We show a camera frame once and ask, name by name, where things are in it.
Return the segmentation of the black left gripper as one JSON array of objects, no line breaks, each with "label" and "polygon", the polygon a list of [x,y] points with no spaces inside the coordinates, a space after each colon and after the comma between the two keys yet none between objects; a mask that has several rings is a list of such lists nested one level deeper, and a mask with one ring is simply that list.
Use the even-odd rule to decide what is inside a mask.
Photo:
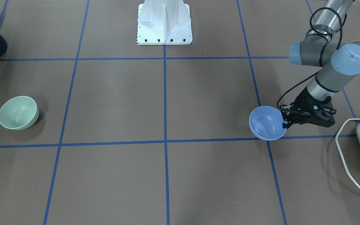
[{"label": "black left gripper", "polygon": [[331,100],[331,96],[326,96],[324,101],[319,101],[304,88],[290,105],[281,105],[284,120],[282,127],[289,129],[293,124],[306,123],[321,127],[333,126],[336,109],[333,108]]}]

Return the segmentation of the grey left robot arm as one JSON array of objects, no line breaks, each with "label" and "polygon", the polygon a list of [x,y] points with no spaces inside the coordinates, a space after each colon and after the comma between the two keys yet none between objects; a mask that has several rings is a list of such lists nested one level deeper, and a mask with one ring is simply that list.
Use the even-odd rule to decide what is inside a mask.
[{"label": "grey left robot arm", "polygon": [[336,109],[333,97],[356,75],[360,74],[360,40],[342,43],[346,13],[353,1],[328,0],[310,18],[310,29],[303,41],[292,44],[289,61],[293,64],[321,69],[308,77],[309,84],[287,105],[276,103],[283,118],[283,128],[293,124],[331,127]]}]

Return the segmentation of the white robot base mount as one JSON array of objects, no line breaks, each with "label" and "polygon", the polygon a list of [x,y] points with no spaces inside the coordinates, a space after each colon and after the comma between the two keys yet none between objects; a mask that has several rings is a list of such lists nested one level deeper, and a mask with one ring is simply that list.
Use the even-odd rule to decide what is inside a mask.
[{"label": "white robot base mount", "polygon": [[146,0],[137,9],[138,45],[192,44],[190,6],[183,0]]}]

